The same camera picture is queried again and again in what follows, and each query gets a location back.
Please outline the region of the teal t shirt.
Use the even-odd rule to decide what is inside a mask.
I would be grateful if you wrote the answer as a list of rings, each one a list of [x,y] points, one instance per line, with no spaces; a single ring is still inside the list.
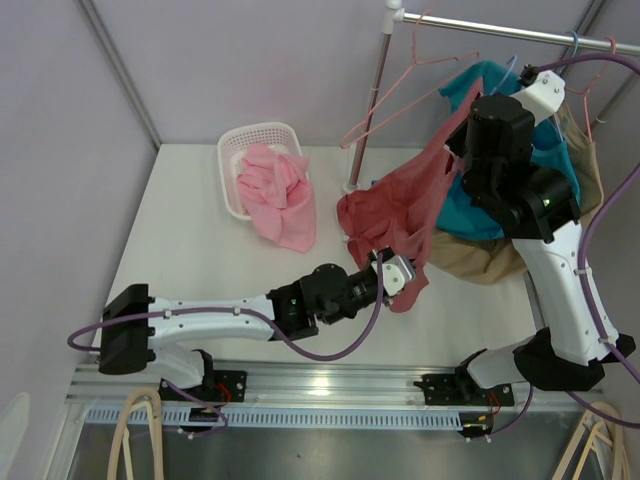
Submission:
[[[504,232],[499,223],[472,205],[462,186],[462,174],[445,171],[453,158],[445,151],[444,144],[468,114],[472,98],[479,93],[490,94],[505,71],[494,62],[481,61],[441,87],[439,94],[449,101],[451,114],[431,136],[425,148],[370,189],[343,198],[341,206],[360,208],[355,217],[369,225],[393,217],[401,223],[402,216],[415,208],[419,219],[416,226],[407,227],[410,233],[423,225],[433,225],[465,240],[503,238]],[[521,89],[515,74],[512,74],[510,87],[511,94]]]

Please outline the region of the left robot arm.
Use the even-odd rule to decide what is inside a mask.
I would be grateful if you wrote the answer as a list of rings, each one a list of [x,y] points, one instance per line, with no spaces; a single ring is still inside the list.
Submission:
[[[386,248],[371,252],[357,273],[323,264],[289,285],[230,303],[153,297],[148,285],[132,284],[103,310],[99,371],[155,375],[203,401],[215,389],[213,361],[184,343],[221,338],[293,343],[318,335],[319,324],[353,319],[367,307],[381,310],[414,278],[408,259]]]

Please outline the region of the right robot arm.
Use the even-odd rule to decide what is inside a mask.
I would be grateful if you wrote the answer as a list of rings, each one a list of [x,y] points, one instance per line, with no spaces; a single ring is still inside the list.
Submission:
[[[545,322],[532,337],[479,351],[457,367],[456,395],[470,405],[507,383],[586,392],[607,364],[626,365],[636,349],[604,318],[576,196],[562,172],[532,163],[533,133],[534,115],[517,99],[481,96],[447,141],[464,157],[461,183],[472,205],[500,225],[525,262]]]

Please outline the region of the red t shirt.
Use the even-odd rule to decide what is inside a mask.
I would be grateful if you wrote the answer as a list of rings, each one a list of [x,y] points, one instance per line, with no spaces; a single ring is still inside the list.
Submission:
[[[471,275],[486,263],[481,248],[435,229],[460,164],[445,143],[483,93],[484,81],[473,81],[461,105],[419,154],[369,189],[347,194],[337,203],[338,222],[358,266],[364,265],[372,249],[386,247],[415,266],[416,279],[392,300],[394,313],[409,311],[428,285],[424,267],[431,254],[436,266],[453,275]]]

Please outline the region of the pink t shirt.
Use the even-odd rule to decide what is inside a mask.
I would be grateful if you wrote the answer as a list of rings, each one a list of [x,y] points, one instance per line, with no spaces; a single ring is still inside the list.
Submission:
[[[257,233],[272,243],[306,253],[316,242],[316,204],[308,177],[310,160],[267,145],[248,148],[238,175],[241,202]]]

